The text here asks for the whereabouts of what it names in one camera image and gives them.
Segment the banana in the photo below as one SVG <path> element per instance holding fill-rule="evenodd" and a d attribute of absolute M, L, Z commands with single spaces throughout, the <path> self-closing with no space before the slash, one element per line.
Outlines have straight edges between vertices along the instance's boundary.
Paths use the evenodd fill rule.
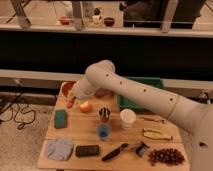
<path fill-rule="evenodd" d="M 172 136 L 152 128 L 143 128 L 142 134 L 144 137 L 154 140 L 172 140 Z"/>

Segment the green sponge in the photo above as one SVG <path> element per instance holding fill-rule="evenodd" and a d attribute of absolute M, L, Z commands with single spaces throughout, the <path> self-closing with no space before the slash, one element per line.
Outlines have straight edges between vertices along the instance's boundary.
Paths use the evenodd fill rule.
<path fill-rule="evenodd" d="M 54 127 L 56 129 L 67 127 L 67 112 L 66 110 L 56 110 L 54 118 Z"/>

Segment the green container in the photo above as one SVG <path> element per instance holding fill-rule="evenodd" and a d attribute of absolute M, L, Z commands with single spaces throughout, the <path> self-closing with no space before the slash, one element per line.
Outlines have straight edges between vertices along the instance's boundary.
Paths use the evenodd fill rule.
<path fill-rule="evenodd" d="M 148 84 L 153 87 L 164 89 L 163 82 L 160 78 L 152 78 L 152 77 L 126 77 L 126 78 L 137 81 L 139 83 Z M 121 95 L 118 95 L 117 103 L 118 103 L 120 110 L 128 108 L 128 109 L 132 109 L 135 112 L 148 111 L 142 105 L 138 105 L 138 104 L 132 102 L 131 100 L 129 100 L 128 98 L 121 96 Z"/>

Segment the wooden tabletop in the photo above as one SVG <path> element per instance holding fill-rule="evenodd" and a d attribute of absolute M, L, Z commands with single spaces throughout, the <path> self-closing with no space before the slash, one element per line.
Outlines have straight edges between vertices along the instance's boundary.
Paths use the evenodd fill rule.
<path fill-rule="evenodd" d="M 182 138 L 178 128 L 174 124 L 170 122 L 161 124 L 140 119 L 140 117 L 143 115 L 150 118 L 162 119 L 157 115 L 147 112 L 138 114 L 134 125 L 128 130 L 123 130 L 121 128 L 121 121 L 119 117 L 120 112 L 117 106 L 117 96 L 115 94 L 108 93 L 106 96 L 99 99 L 92 97 L 89 99 L 89 101 L 93 105 L 93 111 L 88 114 L 81 113 L 77 107 L 66 109 L 66 97 L 60 91 L 55 110 L 67 110 L 68 127 L 64 129 L 55 129 L 53 122 L 54 114 L 51 116 L 46 137 L 38 159 L 38 168 L 113 171 L 189 171 L 189 163 L 183 146 Z M 108 124 L 112 128 L 112 132 L 106 141 L 100 141 L 95 131 L 97 125 L 100 123 L 98 111 L 102 107 L 108 107 L 111 109 L 111 116 Z M 173 140 L 152 140 L 145 138 L 142 136 L 142 128 L 147 127 L 155 128 L 172 135 Z M 55 161 L 45 157 L 44 149 L 47 141 L 49 139 L 55 138 L 70 138 L 74 140 L 74 151 L 68 161 Z M 134 144 L 139 143 L 140 141 L 144 141 L 150 147 L 142 158 L 138 157 L 133 152 L 123 152 L 119 157 L 111 160 L 110 162 L 101 161 L 101 158 L 105 154 L 120 146 L 122 143 Z M 78 158 L 75 156 L 76 146 L 95 144 L 99 145 L 101 149 L 101 153 L 98 157 Z M 153 149 L 161 148 L 178 149 L 184 155 L 186 161 L 182 165 L 178 166 L 167 166 L 161 163 L 157 163 L 156 166 L 151 166 L 150 162 L 148 161 L 148 154 Z"/>

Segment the kitchen knife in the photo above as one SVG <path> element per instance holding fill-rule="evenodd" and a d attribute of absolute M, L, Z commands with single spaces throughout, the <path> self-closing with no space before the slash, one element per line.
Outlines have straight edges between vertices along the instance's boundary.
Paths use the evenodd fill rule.
<path fill-rule="evenodd" d="M 110 153 L 108 153 L 107 155 L 105 155 L 103 158 L 102 158 L 102 161 L 108 161 L 112 158 L 114 158 L 115 156 L 118 156 L 121 151 L 123 151 L 125 148 L 127 148 L 129 146 L 128 143 L 123 143 L 121 146 L 119 146 L 118 148 L 114 149 L 113 151 L 111 151 Z"/>

